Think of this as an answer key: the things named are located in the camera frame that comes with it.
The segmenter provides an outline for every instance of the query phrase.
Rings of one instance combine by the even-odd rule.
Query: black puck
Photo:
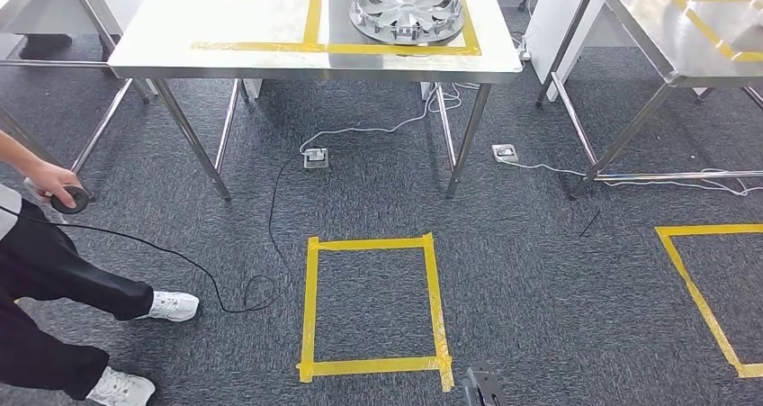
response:
[[[84,208],[87,207],[87,205],[90,203],[90,195],[87,194],[84,188],[77,187],[76,185],[64,185],[64,190],[66,190],[74,198],[76,207],[67,207],[63,202],[61,202],[58,196],[53,194],[50,197],[50,204],[56,211],[62,214],[76,214],[84,210]]]

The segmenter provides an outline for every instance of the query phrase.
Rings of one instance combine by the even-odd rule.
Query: gray carpet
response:
[[[505,15],[512,29],[526,23],[515,9]],[[85,37],[60,58],[99,55],[97,41]],[[659,84],[638,50],[588,50],[569,88],[600,151]],[[66,161],[117,86],[97,70],[0,69],[0,101]],[[171,86],[214,152],[230,81]],[[514,84],[494,87],[452,201],[443,198],[448,169],[434,115],[393,135],[320,139],[331,150],[331,168],[306,171],[295,160],[278,188],[273,228],[292,273],[288,286],[267,235],[278,168],[317,131],[355,122],[391,126],[415,116],[422,107],[417,86],[266,81],[263,96],[249,111],[240,107],[234,123],[223,172],[231,203],[216,195],[165,108],[129,95],[81,174],[97,201],[71,220],[183,251],[218,277],[230,308],[244,305],[252,275],[272,276],[288,287],[284,297],[259,313],[228,315],[209,280],[182,260],[73,230],[82,254],[98,266],[199,295],[198,318],[118,322],[73,302],[22,305],[47,332],[101,347],[115,368],[150,377],[159,388],[157,406],[461,405],[460,386],[442,393],[437,372],[304,384],[295,368],[307,238],[431,231],[457,383],[473,361],[488,359],[511,404],[759,404],[763,381],[736,377],[653,227],[760,221],[763,194],[597,185],[571,202],[566,192],[574,181],[566,176],[500,165],[489,152],[491,143],[514,143],[525,164],[585,166],[561,105],[534,107],[538,89],[530,69]],[[471,104],[474,94],[466,97]],[[451,114],[454,134],[462,134],[466,111]],[[760,115],[741,92],[723,90],[697,106],[691,92],[678,91],[612,169],[759,167]],[[19,187],[10,169],[0,172],[4,183]],[[740,356],[759,361],[760,240],[695,237],[677,239],[677,246]],[[250,303],[264,294],[265,285]],[[432,353],[431,341],[416,251],[321,253],[317,359],[424,355]],[[0,399],[4,406],[76,404],[61,393],[8,387]]]

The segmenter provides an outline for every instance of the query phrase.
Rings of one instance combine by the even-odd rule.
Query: cord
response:
[[[459,95],[452,95],[452,94],[448,94],[448,95],[450,95],[450,97],[453,97],[453,98],[451,98],[449,100],[455,100],[456,99],[455,97],[459,96]],[[392,132],[396,131],[397,129],[399,129],[400,127],[402,127],[402,126],[404,126],[404,125],[406,125],[408,123],[416,122],[416,121],[421,121],[424,118],[426,118],[426,113],[430,112],[429,111],[429,106],[431,105],[431,103],[432,103],[432,101],[434,99],[435,99],[435,89],[432,89],[432,91],[429,92],[429,97],[426,99],[426,104],[424,106],[424,112],[423,113],[421,113],[416,118],[411,118],[409,120],[405,120],[404,122],[401,122],[400,124],[392,127],[391,129],[375,129],[375,128],[373,128],[373,129],[358,129],[356,127],[350,127],[350,128],[342,129],[342,130],[319,131],[315,136],[309,138],[308,140],[305,140],[304,143],[302,143],[300,145],[300,154],[302,154],[304,156],[305,155],[305,147],[307,147],[310,142],[314,141],[315,139],[317,139],[318,137],[320,137],[320,136],[322,136],[324,134],[339,134],[339,133],[344,133],[344,132],[347,132],[347,131],[360,131],[360,132],[365,132],[365,131],[383,131],[385,133],[392,133]],[[459,102],[457,106],[452,106],[450,108],[446,107],[445,110],[453,109],[454,107],[460,106],[461,105],[461,99],[458,98],[457,101]]]
[[[156,250],[162,251],[164,253],[169,253],[170,255],[174,255],[174,256],[180,257],[181,259],[183,259],[184,261],[188,262],[189,264],[199,268],[204,274],[207,275],[207,277],[210,278],[210,280],[212,282],[212,286],[214,287],[215,295],[217,296],[217,301],[220,303],[220,308],[224,312],[232,313],[232,314],[239,314],[239,313],[246,313],[246,312],[249,312],[249,311],[261,311],[261,310],[264,310],[264,309],[270,307],[271,305],[273,305],[275,300],[277,300],[278,298],[283,296],[285,290],[289,286],[291,286],[291,284],[292,284],[292,270],[289,268],[289,265],[286,263],[286,257],[283,255],[283,252],[278,247],[278,244],[275,242],[275,238],[273,237],[273,227],[272,226],[273,226],[273,213],[274,213],[274,208],[275,208],[275,196],[276,196],[276,194],[278,192],[278,183],[281,180],[281,175],[283,174],[283,170],[286,168],[286,166],[289,163],[291,163],[295,158],[297,158],[299,156],[300,156],[300,154],[298,154],[298,155],[296,155],[294,157],[291,157],[288,160],[286,160],[285,162],[283,162],[283,164],[281,165],[281,169],[278,171],[278,176],[275,178],[275,184],[273,186],[273,198],[272,198],[271,204],[270,204],[270,215],[268,216],[268,220],[267,220],[267,233],[268,233],[268,235],[270,237],[270,242],[273,244],[273,247],[275,248],[276,253],[278,253],[279,260],[281,261],[281,264],[283,265],[283,267],[285,268],[285,271],[286,271],[286,287],[278,288],[280,290],[277,293],[275,291],[277,289],[276,285],[275,285],[275,281],[271,277],[268,277],[267,275],[255,275],[255,276],[253,276],[252,278],[249,279],[249,281],[247,283],[247,286],[246,286],[246,289],[245,289],[244,305],[247,305],[248,295],[249,295],[249,288],[250,288],[250,286],[252,285],[252,283],[255,280],[264,279],[267,282],[269,282],[270,285],[271,285],[271,292],[267,296],[267,298],[265,298],[261,302],[258,302],[254,306],[248,307],[248,308],[245,308],[245,309],[242,309],[242,310],[231,310],[228,307],[226,307],[225,303],[222,301],[222,297],[220,295],[220,287],[218,286],[217,280],[215,279],[214,275],[212,275],[207,270],[207,268],[197,264],[196,262],[192,261],[189,257],[187,257],[186,255],[184,255],[184,254],[182,254],[182,253],[180,253],[178,251],[174,251],[174,250],[169,249],[169,248],[163,248],[163,247],[160,247],[157,244],[154,244],[153,242],[147,241],[147,240],[142,239],[142,238],[133,237],[132,235],[127,234],[127,233],[117,232],[115,230],[108,230],[108,229],[103,229],[103,228],[97,228],[95,226],[85,226],[85,225],[82,225],[82,224],[73,224],[73,223],[67,223],[67,222],[55,223],[55,222],[52,222],[52,221],[39,220],[39,219],[35,219],[33,217],[28,217],[26,215],[20,214],[18,212],[13,212],[13,211],[9,210],[8,208],[5,208],[3,205],[0,205],[0,210],[5,211],[5,212],[7,212],[9,214],[15,215],[19,219],[24,219],[26,221],[33,221],[35,223],[47,224],[47,225],[50,225],[50,226],[58,226],[58,227],[64,227],[64,228],[94,230],[94,231],[97,231],[97,232],[102,232],[102,233],[108,233],[108,234],[111,234],[111,235],[116,235],[118,237],[122,237],[122,238],[125,238],[125,239],[131,239],[133,241],[137,241],[137,242],[139,242],[141,244],[144,244],[144,245],[149,246],[151,248],[154,248]]]
[[[524,168],[524,169],[537,169],[537,168],[542,167],[542,168],[546,168],[548,170],[551,170],[553,172],[559,172],[559,173],[563,173],[563,174],[571,174],[571,175],[575,175],[575,176],[585,176],[586,175],[586,174],[584,174],[582,172],[578,172],[576,170],[559,169],[557,167],[551,167],[551,166],[548,166],[548,165],[545,165],[545,164],[528,166],[528,165],[521,165],[519,163],[513,163],[513,162],[510,162],[510,161],[502,161],[501,163],[505,163],[507,165],[516,166],[516,167],[521,167],[521,168]],[[728,171],[727,170],[723,170],[723,169],[706,168],[706,169],[702,169],[700,172],[728,172]],[[741,185],[742,191],[734,190],[734,189],[732,189],[732,188],[730,188],[730,187],[728,187],[726,185],[723,185],[721,183],[712,181],[710,179],[700,179],[700,181],[702,181],[702,182],[704,182],[706,184],[709,184],[709,185],[714,185],[714,187],[708,187],[706,185],[699,185],[699,184],[679,183],[679,182],[676,182],[676,181],[622,181],[622,182],[619,182],[619,183],[608,183],[608,182],[605,181],[604,184],[607,185],[607,186],[610,186],[610,187],[617,187],[619,185],[655,185],[655,184],[663,184],[663,185],[665,185],[665,184],[667,184],[667,185],[677,185],[679,187],[699,188],[699,189],[702,189],[702,190],[721,190],[721,191],[728,192],[728,193],[734,194],[736,196],[742,196],[742,197],[743,196],[747,196],[747,195],[749,195],[752,192],[755,192],[755,191],[758,191],[758,190],[763,190],[763,187],[748,188],[742,182],[741,179],[736,178],[736,180]]]

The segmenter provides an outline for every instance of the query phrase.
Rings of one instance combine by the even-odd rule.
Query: shoe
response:
[[[87,394],[87,398],[104,406],[146,406],[156,390],[157,387],[145,377],[117,372],[111,367],[106,367],[95,388]]]
[[[71,43],[71,37],[66,34],[28,34],[19,58],[49,59],[54,53],[71,46]]]
[[[196,316],[199,299],[189,293],[154,292],[154,303],[144,318],[184,322]]]

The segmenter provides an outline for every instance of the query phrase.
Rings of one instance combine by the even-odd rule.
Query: person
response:
[[[0,161],[10,164],[39,188],[69,207],[64,185],[76,175],[52,165],[0,131]],[[72,399],[107,406],[145,406],[156,390],[148,379],[109,367],[109,355],[96,347],[63,343],[38,328],[15,303],[68,298],[111,313],[117,320],[142,318],[182,322],[193,318],[199,300],[188,293],[155,292],[151,286],[107,273],[82,259],[72,240],[45,221],[36,204],[0,185],[0,383],[60,390]]]

